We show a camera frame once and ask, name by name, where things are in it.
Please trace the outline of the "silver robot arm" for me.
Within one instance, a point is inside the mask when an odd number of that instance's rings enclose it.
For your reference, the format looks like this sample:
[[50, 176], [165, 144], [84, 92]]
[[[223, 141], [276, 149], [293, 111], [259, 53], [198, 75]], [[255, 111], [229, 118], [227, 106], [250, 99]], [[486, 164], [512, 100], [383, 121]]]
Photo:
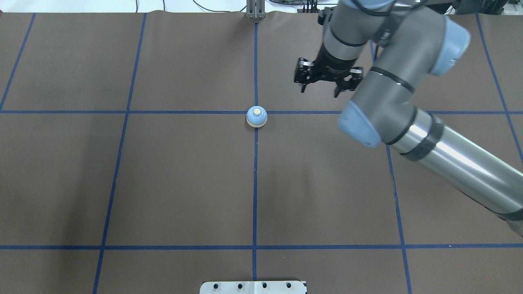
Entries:
[[318, 14], [322, 44], [299, 58], [294, 82], [354, 91], [340, 130], [361, 144], [381, 143], [446, 179], [522, 235], [522, 173], [411, 103], [427, 75], [441, 76], [463, 56], [469, 32], [424, 0], [340, 0]]

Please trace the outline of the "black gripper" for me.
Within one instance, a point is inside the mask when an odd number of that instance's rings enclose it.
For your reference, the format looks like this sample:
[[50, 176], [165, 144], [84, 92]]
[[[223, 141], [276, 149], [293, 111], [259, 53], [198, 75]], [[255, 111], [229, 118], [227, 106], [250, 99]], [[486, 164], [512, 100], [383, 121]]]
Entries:
[[321, 45], [313, 62], [303, 57], [298, 58], [293, 81], [295, 84], [299, 84], [300, 93], [303, 94], [310, 83], [313, 69], [313, 78], [336, 83], [334, 98], [338, 98], [341, 92], [355, 91], [364, 78], [364, 68], [353, 67], [357, 59], [342, 60], [334, 57], [328, 52], [325, 45]]

